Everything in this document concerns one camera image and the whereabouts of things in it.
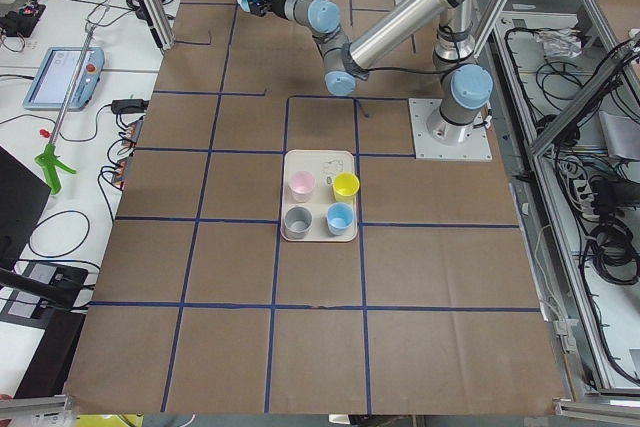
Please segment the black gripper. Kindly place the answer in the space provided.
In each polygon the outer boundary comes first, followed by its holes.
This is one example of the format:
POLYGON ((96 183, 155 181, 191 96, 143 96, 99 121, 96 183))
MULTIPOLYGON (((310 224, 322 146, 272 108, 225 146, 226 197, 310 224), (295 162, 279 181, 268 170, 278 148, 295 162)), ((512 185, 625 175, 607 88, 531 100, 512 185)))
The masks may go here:
POLYGON ((293 18, 298 0, 249 0, 249 12, 252 15, 264 17, 273 13, 280 18, 293 18))

